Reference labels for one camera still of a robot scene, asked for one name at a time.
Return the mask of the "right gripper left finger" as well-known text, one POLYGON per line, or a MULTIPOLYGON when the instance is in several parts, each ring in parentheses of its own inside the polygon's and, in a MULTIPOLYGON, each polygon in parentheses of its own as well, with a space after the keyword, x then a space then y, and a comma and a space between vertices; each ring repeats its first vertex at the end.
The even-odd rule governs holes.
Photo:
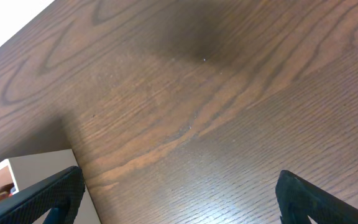
POLYGON ((85 193, 81 168, 68 167, 0 202, 0 224, 73 224, 85 193))

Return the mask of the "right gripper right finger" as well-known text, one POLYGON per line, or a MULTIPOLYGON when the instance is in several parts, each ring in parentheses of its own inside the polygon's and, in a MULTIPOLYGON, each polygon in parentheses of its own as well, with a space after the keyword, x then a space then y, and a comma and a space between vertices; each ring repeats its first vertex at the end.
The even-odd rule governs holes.
POLYGON ((283 224, 358 224, 358 209, 288 170, 280 172, 275 195, 283 224))

